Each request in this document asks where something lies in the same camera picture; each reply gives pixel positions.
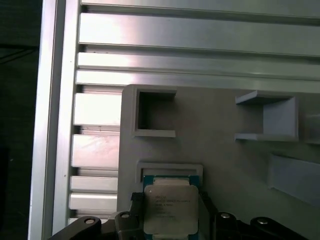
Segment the dark background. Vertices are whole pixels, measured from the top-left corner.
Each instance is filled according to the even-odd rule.
[[[41,13],[42,0],[0,0],[0,58],[21,51],[5,45],[39,47]],[[38,50],[0,60],[0,145],[10,149],[1,240],[28,236],[38,60]]]

